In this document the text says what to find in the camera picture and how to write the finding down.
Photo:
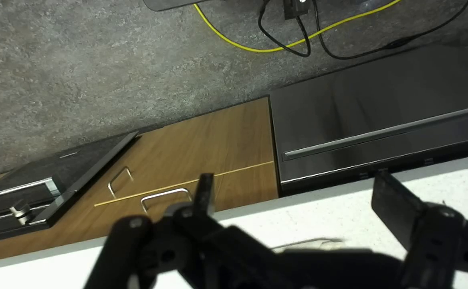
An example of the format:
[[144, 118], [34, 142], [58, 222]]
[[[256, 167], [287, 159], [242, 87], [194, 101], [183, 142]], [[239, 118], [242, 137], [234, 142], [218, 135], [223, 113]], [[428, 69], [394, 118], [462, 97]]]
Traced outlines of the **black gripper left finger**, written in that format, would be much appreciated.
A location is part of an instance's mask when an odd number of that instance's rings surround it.
[[159, 222], [117, 220], [83, 289], [154, 289], [160, 273], [178, 272], [192, 289], [269, 289], [258, 241], [213, 217], [215, 175], [202, 174], [191, 201], [170, 206]]

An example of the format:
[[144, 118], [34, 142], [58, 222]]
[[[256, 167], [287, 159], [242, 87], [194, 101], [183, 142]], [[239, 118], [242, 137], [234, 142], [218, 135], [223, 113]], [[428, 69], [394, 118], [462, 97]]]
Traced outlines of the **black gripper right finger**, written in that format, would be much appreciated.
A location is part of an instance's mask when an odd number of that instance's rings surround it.
[[406, 249], [402, 289], [452, 289], [455, 273], [468, 273], [468, 219], [422, 201], [389, 174], [373, 180], [372, 211]]

